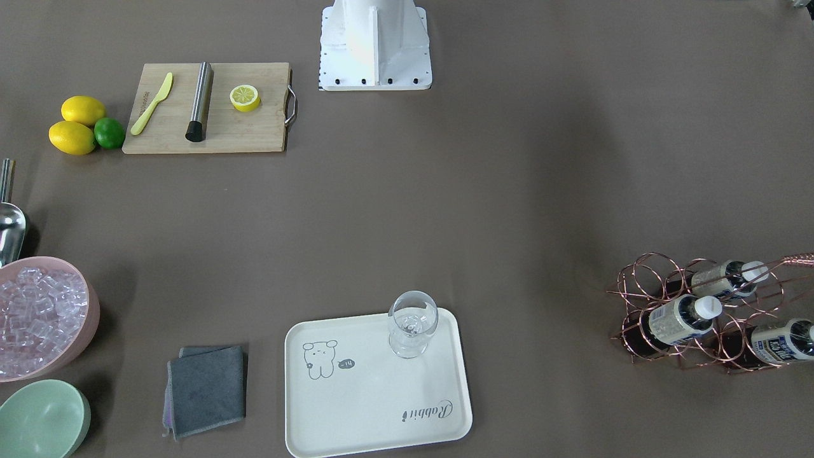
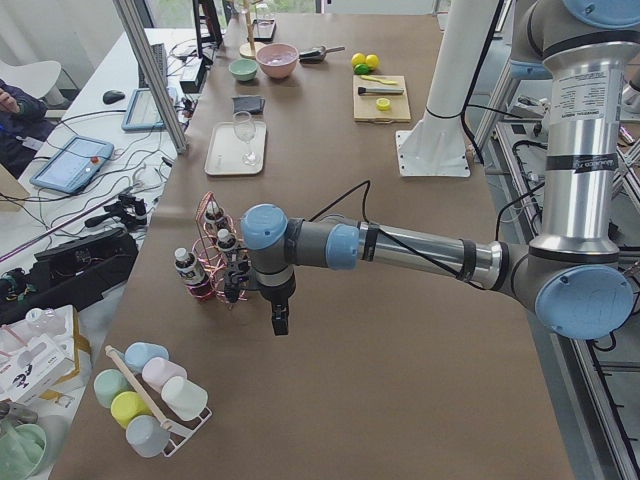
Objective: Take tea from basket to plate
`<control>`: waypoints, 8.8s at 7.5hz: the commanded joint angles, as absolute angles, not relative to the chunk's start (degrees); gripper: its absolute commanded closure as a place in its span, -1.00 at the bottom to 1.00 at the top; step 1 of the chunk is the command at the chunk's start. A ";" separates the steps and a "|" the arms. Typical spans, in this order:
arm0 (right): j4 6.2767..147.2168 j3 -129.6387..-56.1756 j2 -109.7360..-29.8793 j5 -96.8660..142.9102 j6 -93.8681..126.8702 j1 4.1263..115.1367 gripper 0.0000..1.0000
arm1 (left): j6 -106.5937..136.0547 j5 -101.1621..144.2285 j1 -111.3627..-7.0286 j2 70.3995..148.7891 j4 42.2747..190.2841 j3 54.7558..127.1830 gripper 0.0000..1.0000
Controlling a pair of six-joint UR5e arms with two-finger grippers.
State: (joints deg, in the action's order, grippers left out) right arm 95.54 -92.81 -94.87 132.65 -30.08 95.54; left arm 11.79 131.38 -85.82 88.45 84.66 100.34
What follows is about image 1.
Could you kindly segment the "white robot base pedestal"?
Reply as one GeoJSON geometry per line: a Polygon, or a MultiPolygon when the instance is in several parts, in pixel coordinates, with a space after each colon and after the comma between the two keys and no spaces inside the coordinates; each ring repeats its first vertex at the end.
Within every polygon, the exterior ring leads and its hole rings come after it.
{"type": "Polygon", "coordinates": [[[427,12],[413,1],[335,1],[322,10],[318,88],[428,90],[427,12]]]}

